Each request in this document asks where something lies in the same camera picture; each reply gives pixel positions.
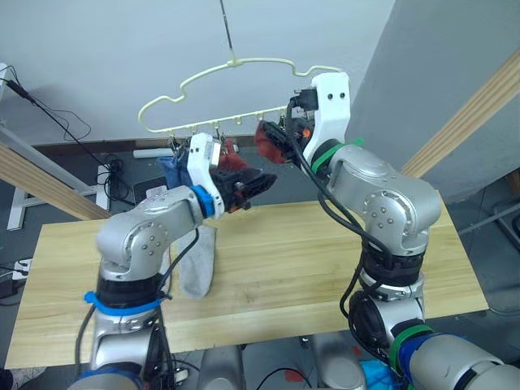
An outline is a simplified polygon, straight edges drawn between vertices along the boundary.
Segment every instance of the green band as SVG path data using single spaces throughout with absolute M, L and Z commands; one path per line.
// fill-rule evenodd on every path
M 316 161 L 314 161 L 314 164 L 312 164 L 312 172 L 316 173 L 318 169 L 321 167 L 321 165 L 325 163 L 330 157 L 332 157 L 334 153 L 341 149 L 343 146 L 345 145 L 338 144 L 336 146 L 332 146 L 328 151 L 319 156 L 319 158 Z
M 397 354 L 399 353 L 399 348 L 401 345 L 407 341 L 410 337 L 417 335 L 418 333 L 423 332 L 433 332 L 433 329 L 428 327 L 427 325 L 421 323 L 419 325 L 415 325 L 413 327 L 409 327 L 405 331 L 399 333 L 396 339 L 393 341 L 392 346 L 390 347 L 390 352 L 388 353 L 388 362 L 390 363 L 390 367 L 399 374 L 399 362 L 397 360 Z

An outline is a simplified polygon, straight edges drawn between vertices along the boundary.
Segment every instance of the wooden beam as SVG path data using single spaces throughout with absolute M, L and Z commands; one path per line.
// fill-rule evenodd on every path
M 81 220 L 104 219 L 110 213 L 16 152 L 0 145 L 0 179 Z
M 520 50 L 496 71 L 471 99 L 403 167 L 421 177 L 453 152 L 520 92 Z

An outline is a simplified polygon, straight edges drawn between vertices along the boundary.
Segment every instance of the gray wall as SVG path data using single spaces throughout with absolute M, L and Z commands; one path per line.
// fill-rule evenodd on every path
M 518 0 L 397 0 L 347 139 L 402 166 L 517 49 Z M 448 202 L 520 166 L 518 97 L 424 177 Z
M 239 57 L 281 57 L 300 69 L 342 67 L 353 98 L 394 1 L 224 3 Z M 93 131 L 86 141 L 152 137 L 137 122 L 143 104 L 176 97 L 182 80 L 230 59 L 219 0 L 2 0 L 0 12 L 0 62 L 15 65 L 25 86 L 50 106 L 88 120 Z M 244 65 L 197 81 L 188 99 L 164 103 L 147 119 L 157 128 L 282 106 L 309 83 L 283 65 Z M 6 93 L 0 118 L 32 144 L 63 142 L 13 93 Z M 223 130 L 251 134 L 256 126 L 230 123 Z

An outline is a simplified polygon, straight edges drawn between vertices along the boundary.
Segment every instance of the white plastic hanger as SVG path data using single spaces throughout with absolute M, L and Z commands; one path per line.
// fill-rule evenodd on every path
M 270 113 L 270 112 L 276 112 L 278 111 L 280 114 L 285 113 L 285 106 L 278 106 L 273 108 L 268 108 L 266 110 L 258 110 L 258 111 L 252 111 L 252 112 L 246 112 L 244 114 L 238 114 L 238 115 L 232 115 L 232 116 L 225 116 L 223 118 L 215 118 L 215 119 L 209 119 L 204 120 L 201 122 L 196 123 L 189 123 L 189 124 L 183 124 L 181 126 L 175 126 L 172 128 L 149 128 L 143 121 L 143 115 L 144 113 L 153 105 L 161 102 L 161 101 L 168 101 L 171 103 L 179 103 L 182 102 L 188 94 L 186 93 L 186 86 L 190 83 L 193 83 L 195 80 L 200 79 L 204 76 L 207 76 L 211 73 L 215 73 L 218 71 L 222 71 L 223 69 L 228 69 L 230 67 L 239 67 L 245 63 L 284 63 L 286 65 L 289 65 L 292 68 L 292 75 L 296 77 L 307 77 L 310 73 L 320 70 L 320 71 L 329 71 L 329 72 L 341 72 L 341 69 L 338 67 L 327 67 L 323 65 L 314 65 L 307 69 L 305 72 L 299 72 L 296 69 L 296 64 L 293 61 L 290 61 L 288 59 L 283 58 L 237 58 L 235 56 L 235 53 L 233 51 L 233 46 L 231 42 L 231 36 L 229 34 L 229 27 L 228 27 L 228 19 L 226 17 L 226 12 L 224 10 L 223 0 L 220 0 L 220 6 L 222 8 L 222 15 L 223 15 L 223 21 L 224 25 L 226 27 L 226 34 L 227 34 L 227 43 L 229 44 L 229 50 L 231 51 L 232 60 L 227 61 L 226 63 L 222 65 L 218 65 L 217 67 L 211 67 L 209 69 L 206 69 L 205 71 L 201 71 L 197 73 L 196 75 L 193 75 L 189 77 L 188 79 L 184 80 L 182 83 L 180 83 L 180 92 L 181 95 L 179 97 L 169 97 L 167 95 L 162 95 L 159 97 L 156 97 L 154 100 L 146 103 L 140 110 L 139 114 L 137 115 L 137 120 L 141 124 L 145 130 L 149 132 L 175 132 L 176 130 L 190 130 L 192 133 L 195 133 L 197 131 L 197 128 L 204 125 L 212 125 L 215 129 L 219 129 L 219 125 L 222 122 L 226 122 L 229 120 L 234 120 L 235 124 L 241 124 L 242 119 L 250 116 L 256 116 L 258 120 L 262 120 L 264 114 Z

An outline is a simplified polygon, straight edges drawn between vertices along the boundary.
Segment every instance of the power strip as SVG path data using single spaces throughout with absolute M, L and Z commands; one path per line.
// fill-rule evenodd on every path
M 15 270 L 17 271 L 26 271 L 29 273 L 31 269 L 31 264 L 33 263 L 32 258 L 25 258 L 24 260 L 18 260 L 15 262 Z M 23 275 L 21 272 L 13 272 L 13 280 L 26 280 L 28 275 Z

